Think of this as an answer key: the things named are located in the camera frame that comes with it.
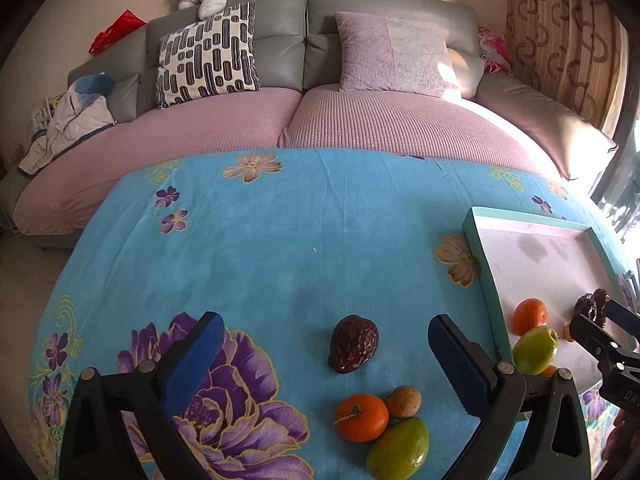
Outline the right hand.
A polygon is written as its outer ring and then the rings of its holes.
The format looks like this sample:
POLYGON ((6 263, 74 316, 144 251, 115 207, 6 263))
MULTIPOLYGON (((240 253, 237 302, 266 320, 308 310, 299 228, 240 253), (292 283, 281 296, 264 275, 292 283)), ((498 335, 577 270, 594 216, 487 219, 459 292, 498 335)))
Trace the right hand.
POLYGON ((639 446, 638 417, 620 410, 614 419, 613 426, 614 429, 608 435, 601 454, 604 462, 608 462, 613 456, 620 454, 625 446, 629 446, 632 450, 639 446))

